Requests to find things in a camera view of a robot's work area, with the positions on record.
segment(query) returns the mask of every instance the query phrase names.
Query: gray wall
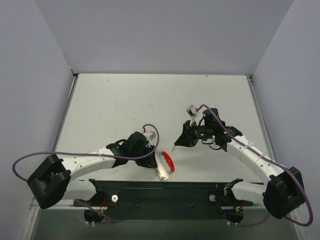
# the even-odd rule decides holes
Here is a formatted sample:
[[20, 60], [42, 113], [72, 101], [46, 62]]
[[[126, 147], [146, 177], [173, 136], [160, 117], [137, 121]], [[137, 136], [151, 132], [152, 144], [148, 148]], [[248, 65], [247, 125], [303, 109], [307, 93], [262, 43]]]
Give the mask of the gray wall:
[[295, 0], [253, 74], [276, 159], [303, 174], [314, 211], [309, 240], [320, 234], [319, 13], [319, 0]]
[[[53, 149], [73, 75], [33, 0], [1, 0], [0, 33], [0, 238], [15, 240], [32, 193], [11, 165]], [[17, 170], [28, 177], [40, 159]]]
[[35, 0], [75, 73], [253, 73], [293, 0]]

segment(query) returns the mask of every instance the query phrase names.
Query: small white object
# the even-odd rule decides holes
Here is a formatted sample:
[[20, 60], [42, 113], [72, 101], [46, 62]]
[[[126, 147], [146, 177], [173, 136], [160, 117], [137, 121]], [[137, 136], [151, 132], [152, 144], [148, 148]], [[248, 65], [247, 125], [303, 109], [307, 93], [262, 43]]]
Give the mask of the small white object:
[[242, 150], [242, 152], [244, 151], [244, 150], [246, 150], [248, 147], [252, 147], [254, 145], [254, 142], [253, 141], [250, 141], [250, 142], [248, 142], [248, 144], [247, 145], [245, 145], [241, 150]]
[[185, 110], [189, 116], [191, 117], [191, 121], [190, 121], [190, 126], [192, 126], [192, 124], [194, 123], [194, 121], [196, 120], [199, 112], [197, 111], [197, 109], [195, 108], [194, 105], [190, 105], [186, 110]]
[[211, 195], [209, 196], [209, 200], [210, 200], [210, 202], [216, 201], [216, 196], [213, 195], [213, 194], [211, 194]]
[[258, 162], [260, 159], [262, 159], [262, 157], [266, 157], [266, 155], [261, 153], [260, 156], [255, 160], [255, 162]]
[[114, 203], [116, 203], [116, 202], [118, 202], [118, 196], [117, 195], [112, 195], [112, 197], [111, 197], [111, 201], [112, 202], [114, 202]]
[[146, 140], [149, 142], [148, 145], [150, 145], [150, 142], [156, 138], [157, 134], [155, 131], [146, 131], [143, 133], [143, 135], [145, 136]]
[[96, 151], [96, 153], [99, 155], [99, 158], [102, 161], [103, 159], [102, 159], [101, 154], [99, 153], [99, 151]]

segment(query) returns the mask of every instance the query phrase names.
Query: cable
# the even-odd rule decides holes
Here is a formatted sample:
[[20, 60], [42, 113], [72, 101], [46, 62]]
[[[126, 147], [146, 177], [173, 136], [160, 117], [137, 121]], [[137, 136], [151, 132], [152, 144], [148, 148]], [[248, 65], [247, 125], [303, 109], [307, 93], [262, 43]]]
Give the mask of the cable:
[[104, 211], [102, 210], [102, 207], [104, 207], [104, 206], [106, 205], [106, 202], [107, 202], [107, 198], [106, 198], [106, 197], [104, 197], [103, 202], [102, 202], [102, 203], [100, 203], [100, 212], [101, 212], [101, 213], [104, 213]]
[[201, 143], [203, 144], [203, 145], [210, 145], [210, 144], [214, 144], [214, 141], [212, 140], [212, 142], [204, 142], [204, 141], [207, 141], [209, 138], [207, 138], [207, 139], [202, 139], [201, 140]]
[[64, 152], [64, 151], [39, 151], [39, 152], [34, 152], [34, 153], [30, 153], [27, 155], [24, 155], [22, 157], [20, 157], [19, 159], [17, 159], [13, 165], [12, 165], [12, 171], [14, 173], [14, 175], [16, 175], [19, 179], [21, 179], [22, 181], [27, 181], [26, 178], [22, 177], [16, 170], [16, 165], [17, 163], [19, 163], [21, 160], [32, 157], [32, 156], [37, 156], [37, 155], [52, 155], [52, 154], [59, 154], [59, 155], [66, 155], [66, 156], [82, 156], [82, 157], [107, 157], [107, 158], [114, 158], [114, 159], [125, 159], [125, 160], [139, 160], [139, 159], [144, 159], [148, 156], [150, 156], [151, 154], [153, 154], [156, 150], [156, 148], [159, 145], [159, 131], [158, 129], [152, 125], [152, 124], [145, 124], [143, 125], [143, 129], [145, 129], [146, 126], [150, 126], [152, 127], [155, 132], [156, 132], [156, 136], [157, 136], [157, 140], [156, 140], [156, 144], [154, 146], [154, 149], [152, 149], [151, 152], [149, 152], [146, 155], [143, 156], [138, 156], [138, 157], [126, 157], [126, 156], [115, 156], [115, 155], [109, 155], [109, 154], [96, 154], [96, 153], [74, 153], [74, 152]]
[[202, 118], [201, 118], [201, 120], [199, 121], [199, 123], [198, 123], [198, 127], [201, 125], [201, 123], [202, 123], [202, 121], [205, 119], [205, 117], [203, 116]]
[[211, 146], [211, 144], [209, 144], [209, 148], [211, 148], [211, 149], [213, 149], [213, 150], [220, 150], [222, 147], [219, 147], [219, 148], [213, 148], [213, 147]]
[[[205, 104], [202, 104], [196, 111], [198, 112], [202, 107], [205, 107], [206, 109], [208, 109], [208, 111], [213, 115], [213, 117], [215, 118], [215, 120], [218, 122], [218, 124], [222, 127], [222, 129], [228, 134], [228, 136], [234, 140], [235, 142], [237, 142], [238, 144], [240, 144], [241, 146], [245, 147], [246, 145], [239, 141], [238, 139], [236, 139], [234, 136], [232, 136], [228, 130], [225, 128], [225, 126], [222, 124], [222, 122], [220, 121], [220, 119], [215, 115], [215, 113], [211, 110], [210, 107], [208, 107], [207, 105]], [[297, 178], [289, 171], [289, 169], [287, 169], [285, 166], [282, 166], [281, 164], [273, 161], [273, 160], [269, 160], [268, 158], [266, 158], [265, 156], [261, 155], [260, 153], [258, 153], [256, 150], [254, 150], [252, 147], [248, 146], [247, 149], [249, 149], [251, 152], [253, 152], [254, 154], [256, 154], [258, 157], [261, 157], [263, 160], [265, 160], [266, 162], [270, 163], [270, 164], [273, 164], [273, 165], [276, 165], [277, 167], [281, 168], [283, 171], [285, 171], [291, 178], [292, 180], [294, 181], [294, 183], [296, 184], [296, 186], [298, 187], [298, 189], [300, 190], [304, 200], [305, 200], [305, 203], [306, 203], [306, 206], [308, 208], [308, 211], [309, 211], [309, 221], [307, 223], [301, 223], [301, 222], [298, 222], [296, 220], [293, 220], [291, 219], [290, 217], [287, 217], [285, 216], [284, 218], [289, 220], [290, 222], [294, 223], [294, 224], [297, 224], [299, 226], [302, 226], [302, 227], [308, 227], [312, 224], [312, 222], [314, 221], [314, 214], [313, 214], [313, 211], [312, 211], [312, 207], [311, 207], [311, 204], [310, 204], [310, 201], [308, 199], [308, 196], [304, 190], [304, 188], [301, 186], [300, 182], [297, 180]]]
[[116, 220], [114, 220], [113, 218], [109, 217], [108, 215], [105, 215], [105, 214], [103, 214], [102, 212], [94, 209], [93, 207], [91, 207], [91, 206], [89, 206], [88, 204], [84, 203], [82, 200], [80, 200], [80, 199], [75, 199], [74, 201], [75, 201], [76, 203], [81, 204], [82, 206], [90, 209], [91, 211], [94, 211], [96, 214], [98, 214], [98, 215], [100, 215], [100, 216], [103, 216], [103, 217], [109, 219], [113, 224], [116, 223]]
[[245, 201], [242, 201], [242, 205], [241, 205], [240, 209], [244, 209], [245, 203], [246, 203]]

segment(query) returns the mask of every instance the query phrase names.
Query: screw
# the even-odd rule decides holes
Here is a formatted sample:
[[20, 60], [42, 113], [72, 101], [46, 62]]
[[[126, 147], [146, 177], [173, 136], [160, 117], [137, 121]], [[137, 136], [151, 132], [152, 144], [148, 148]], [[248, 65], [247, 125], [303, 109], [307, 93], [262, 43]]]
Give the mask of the screw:
[[209, 196], [209, 200], [210, 200], [210, 202], [215, 202], [215, 201], [216, 201], [216, 196], [213, 195], [213, 194], [211, 194], [211, 195]]
[[114, 202], [114, 203], [116, 203], [116, 202], [118, 202], [118, 196], [117, 195], [112, 195], [112, 197], [111, 197], [111, 201], [112, 202]]

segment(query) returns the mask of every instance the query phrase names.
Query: white table surface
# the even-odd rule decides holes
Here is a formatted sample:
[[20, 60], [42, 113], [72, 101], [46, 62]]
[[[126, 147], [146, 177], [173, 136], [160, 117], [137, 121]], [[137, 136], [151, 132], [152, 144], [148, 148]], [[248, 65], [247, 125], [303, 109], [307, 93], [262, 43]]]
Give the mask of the white table surface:
[[[218, 108], [228, 126], [239, 129], [267, 154], [247, 79], [231, 75], [80, 74], [56, 150], [93, 152], [151, 123], [160, 132], [158, 151], [169, 153], [175, 164], [169, 182], [230, 182], [236, 178], [261, 182], [235, 157], [211, 150], [200, 141], [196, 147], [176, 147], [171, 152], [189, 119], [186, 108], [191, 104]], [[88, 178], [158, 181], [152, 169], [134, 162], [79, 179]]]

